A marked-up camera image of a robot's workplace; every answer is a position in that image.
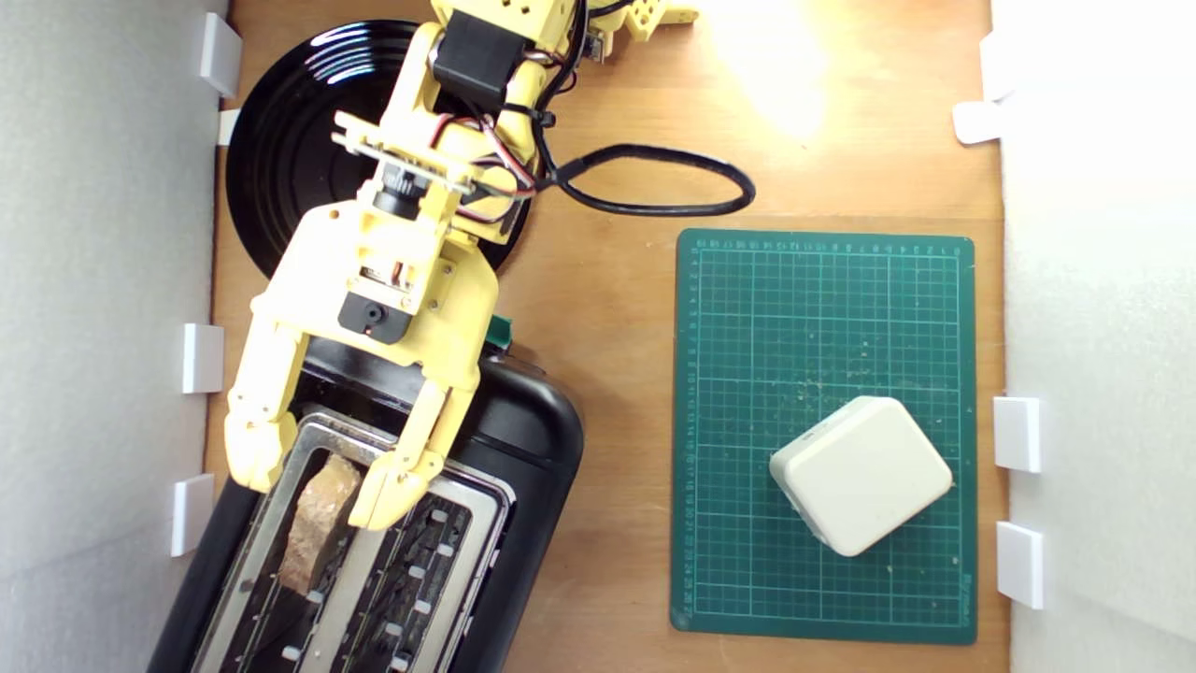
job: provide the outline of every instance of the cutting mat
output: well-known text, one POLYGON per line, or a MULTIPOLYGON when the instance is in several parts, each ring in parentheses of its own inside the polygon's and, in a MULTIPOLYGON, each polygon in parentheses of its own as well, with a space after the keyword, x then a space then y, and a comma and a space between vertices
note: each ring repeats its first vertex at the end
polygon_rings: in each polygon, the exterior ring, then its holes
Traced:
POLYGON ((724 634, 976 640, 971 240, 687 230, 678 240, 671 618, 724 634), (768 459, 858 396, 899 399, 951 491, 855 558, 768 459))

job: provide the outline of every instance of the white wall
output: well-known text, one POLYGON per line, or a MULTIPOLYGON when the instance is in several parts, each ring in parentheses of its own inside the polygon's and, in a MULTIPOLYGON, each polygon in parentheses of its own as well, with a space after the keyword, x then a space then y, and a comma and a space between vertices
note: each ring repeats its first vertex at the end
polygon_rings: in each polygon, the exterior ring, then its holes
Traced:
POLYGON ((1196 7, 993 0, 1026 67, 1001 103, 1007 386, 1043 402, 1045 610, 1015 673, 1196 671, 1196 7))
POLYGON ((142 669, 187 561, 227 0, 0 0, 0 672, 142 669))

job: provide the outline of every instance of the black plate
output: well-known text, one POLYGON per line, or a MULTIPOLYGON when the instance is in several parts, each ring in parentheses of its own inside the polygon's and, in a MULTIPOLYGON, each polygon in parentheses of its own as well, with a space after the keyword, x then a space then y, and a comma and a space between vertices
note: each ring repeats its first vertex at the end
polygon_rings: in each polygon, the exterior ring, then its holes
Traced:
MULTIPOLYGON (((228 142, 225 189, 237 235, 266 275, 305 212, 354 198, 373 175, 373 159, 332 142, 332 114, 382 117, 417 27, 399 20, 335 27, 279 59, 249 93, 228 142)), ((527 204, 512 212, 506 245, 481 241, 494 268, 523 231, 527 204)))

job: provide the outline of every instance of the white plastic block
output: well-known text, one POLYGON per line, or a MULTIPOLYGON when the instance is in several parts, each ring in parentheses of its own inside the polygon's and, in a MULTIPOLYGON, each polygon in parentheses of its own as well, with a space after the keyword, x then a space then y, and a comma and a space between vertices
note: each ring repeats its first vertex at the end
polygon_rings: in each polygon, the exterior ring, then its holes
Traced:
POLYGON ((220 110, 220 130, 216 135, 216 146, 227 147, 228 142, 232 142, 232 129, 237 126, 237 118, 240 116, 240 108, 233 108, 231 110, 220 110))
POLYGON ((237 94, 240 79, 240 36, 214 12, 203 18, 203 51, 200 77, 221 96, 237 94))
POLYGON ((769 460, 813 534, 856 556, 951 489, 951 469, 905 408, 856 398, 769 460))
POLYGON ((224 328, 189 322, 183 325, 183 393, 224 390, 224 328))
POLYGON ((986 100, 1000 100, 1013 93, 1019 68, 1017 45, 1003 33, 994 30, 980 41, 980 77, 986 100))
POLYGON ((215 479, 200 475, 175 483, 175 521, 170 537, 170 556, 179 557, 200 544, 200 537, 212 518, 215 479))
POLYGON ((1001 106, 989 100, 956 103, 951 111, 956 137, 964 145, 976 145, 1001 136, 1001 106))
POLYGON ((1043 608, 1043 536, 996 524, 996 591, 1031 607, 1043 608))
POLYGON ((993 439, 996 465, 1021 472, 1042 472, 1038 400, 993 398, 993 439))

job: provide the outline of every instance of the yellow robotic arm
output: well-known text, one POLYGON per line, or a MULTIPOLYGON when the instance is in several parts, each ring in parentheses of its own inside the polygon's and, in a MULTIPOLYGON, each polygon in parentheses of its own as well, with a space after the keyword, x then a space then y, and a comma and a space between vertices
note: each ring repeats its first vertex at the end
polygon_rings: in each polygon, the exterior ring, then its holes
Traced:
POLYGON ((294 441, 288 408, 310 336, 417 365, 425 384, 409 421, 371 465, 350 512, 350 525, 371 530, 392 526, 427 492, 477 390, 498 295, 477 243, 506 243, 507 213, 543 186, 537 169, 555 172, 543 151, 544 108, 575 67, 579 41, 622 25, 645 39, 661 20, 696 17, 670 13, 667 0, 598 0, 596 13, 605 13, 593 22, 575 0, 432 5, 438 20, 416 32, 378 123, 335 117, 343 131, 334 139, 377 159, 377 171, 356 198, 300 220, 251 301, 225 421, 232 478, 266 492, 294 441), (446 94, 470 114, 443 111, 446 94))

